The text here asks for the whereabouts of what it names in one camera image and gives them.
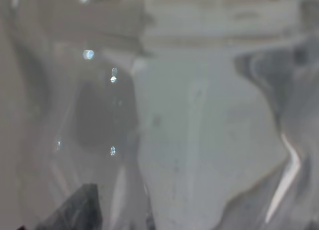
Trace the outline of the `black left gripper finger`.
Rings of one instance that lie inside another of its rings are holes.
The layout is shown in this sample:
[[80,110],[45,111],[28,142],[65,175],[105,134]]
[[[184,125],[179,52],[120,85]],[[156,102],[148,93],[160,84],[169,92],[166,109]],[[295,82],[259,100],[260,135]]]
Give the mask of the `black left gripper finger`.
[[84,184],[35,229],[100,230],[102,226],[98,186]]

